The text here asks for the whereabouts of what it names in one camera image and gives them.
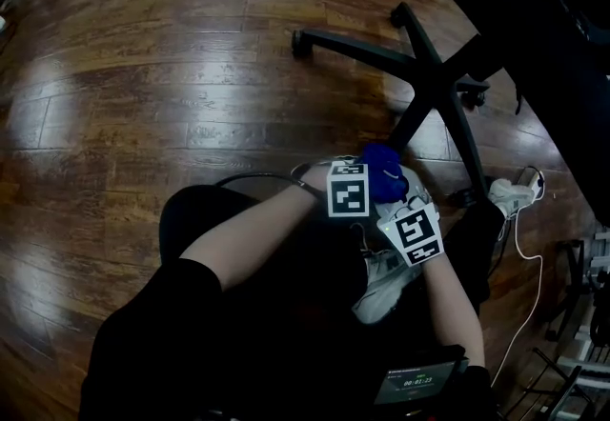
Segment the person's black shirt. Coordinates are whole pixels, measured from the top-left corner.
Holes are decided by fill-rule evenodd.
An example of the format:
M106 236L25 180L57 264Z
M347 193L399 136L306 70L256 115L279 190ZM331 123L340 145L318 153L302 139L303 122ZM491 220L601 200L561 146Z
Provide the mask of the person's black shirt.
M357 256L277 257L224 291L173 259L95 337L79 421L362 421L383 374L412 359L397 336L360 326Z

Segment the person's right forearm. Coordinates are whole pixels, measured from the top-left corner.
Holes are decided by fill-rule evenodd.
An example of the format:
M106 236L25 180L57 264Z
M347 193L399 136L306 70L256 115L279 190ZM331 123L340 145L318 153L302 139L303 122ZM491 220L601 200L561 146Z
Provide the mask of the person's right forearm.
M422 271L437 341L443 346L463 347L471 366L484 367L482 328L447 255L426 261Z

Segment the person's left forearm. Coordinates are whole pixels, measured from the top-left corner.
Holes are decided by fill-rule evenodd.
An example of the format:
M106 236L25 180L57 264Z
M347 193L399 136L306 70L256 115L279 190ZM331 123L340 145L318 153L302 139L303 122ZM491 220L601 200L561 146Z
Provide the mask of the person's left forearm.
M222 290L253 276L320 203L327 169L314 166L292 184L198 237L180 257L200 263L217 277Z

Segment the person's black trousers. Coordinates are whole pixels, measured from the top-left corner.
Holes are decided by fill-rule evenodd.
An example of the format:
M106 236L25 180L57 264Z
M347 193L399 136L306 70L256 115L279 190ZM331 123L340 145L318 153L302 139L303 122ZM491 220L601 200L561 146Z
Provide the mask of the person's black trousers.
M160 218L159 251L167 262L200 235L256 205L256 200L217 186L198 185L177 192ZM473 307L489 296L487 271L504 224L500 208L490 200L475 204L447 232L444 247ZM399 273L398 311L374 304L368 311L368 273L379 265L400 265L389 251L378 259L363 255L355 231L331 221L314 207L271 255L269 262L244 284L229 290L222 310L239 331L246 329L345 332L376 337L385 331L430 328L424 311L410 301L423 298L419 270Z

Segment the person's white sneaker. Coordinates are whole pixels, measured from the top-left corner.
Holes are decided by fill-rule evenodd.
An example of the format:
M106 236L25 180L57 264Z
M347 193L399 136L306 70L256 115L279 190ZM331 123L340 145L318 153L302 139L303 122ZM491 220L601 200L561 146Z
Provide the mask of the person's white sneaker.
M490 186L488 199L509 219L519 210L530 206L535 200L535 194L530 187L500 178Z
M373 325L393 311L404 288L420 277L421 267L409 267L394 249L361 251L367 269L367 287L352 312L360 323Z

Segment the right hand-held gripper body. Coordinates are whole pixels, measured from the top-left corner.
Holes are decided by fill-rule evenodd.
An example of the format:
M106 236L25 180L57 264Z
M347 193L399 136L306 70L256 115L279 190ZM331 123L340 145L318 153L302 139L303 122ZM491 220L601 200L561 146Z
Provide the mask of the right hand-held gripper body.
M399 252L408 267L414 267L444 253L439 214L430 202L420 199L405 204L377 206L378 229Z

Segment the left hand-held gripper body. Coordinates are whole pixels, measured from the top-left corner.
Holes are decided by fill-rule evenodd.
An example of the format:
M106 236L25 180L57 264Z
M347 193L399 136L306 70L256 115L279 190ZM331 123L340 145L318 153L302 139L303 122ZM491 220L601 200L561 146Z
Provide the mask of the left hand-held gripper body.
M312 168L325 170L326 188L320 190L304 180ZM294 185L308 192L327 211L329 218L364 218L370 215L369 168L354 159L335 158L303 163L290 172Z

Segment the black metal rack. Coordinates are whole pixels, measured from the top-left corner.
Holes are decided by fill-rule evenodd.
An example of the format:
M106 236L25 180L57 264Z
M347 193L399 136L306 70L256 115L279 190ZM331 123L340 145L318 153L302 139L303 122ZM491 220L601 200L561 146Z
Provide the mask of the black metal rack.
M501 421L610 421L610 227L557 244L564 266L558 304L545 316L540 371Z

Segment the black office chair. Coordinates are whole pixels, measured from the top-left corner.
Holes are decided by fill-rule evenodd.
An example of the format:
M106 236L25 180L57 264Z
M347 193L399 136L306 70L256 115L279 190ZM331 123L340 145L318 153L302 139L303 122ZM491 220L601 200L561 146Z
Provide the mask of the black office chair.
M454 0L477 29L458 52L442 60L411 9L398 5L393 26L407 31L413 51L404 54L319 30L297 30L297 56L322 47L409 84L412 103L388 144L402 151L431 110L441 116L471 178L477 198L488 185L473 134L458 100L476 97L487 79L506 70L519 97L538 117L596 218L610 227L610 80L591 45L560 0Z

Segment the blue cloth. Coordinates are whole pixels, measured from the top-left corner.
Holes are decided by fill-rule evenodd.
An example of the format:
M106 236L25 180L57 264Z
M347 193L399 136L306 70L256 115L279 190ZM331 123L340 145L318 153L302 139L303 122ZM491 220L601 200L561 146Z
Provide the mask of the blue cloth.
M368 166L369 190L375 203L395 203L405 198L409 184L395 150L383 144L367 144L358 162Z

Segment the black smartphone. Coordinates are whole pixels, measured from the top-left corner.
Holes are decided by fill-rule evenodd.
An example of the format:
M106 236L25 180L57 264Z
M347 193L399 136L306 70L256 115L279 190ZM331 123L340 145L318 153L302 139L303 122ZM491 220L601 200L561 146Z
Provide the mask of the black smartphone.
M385 372L374 404L393 406L435 397L468 363L465 349L459 345L413 351Z

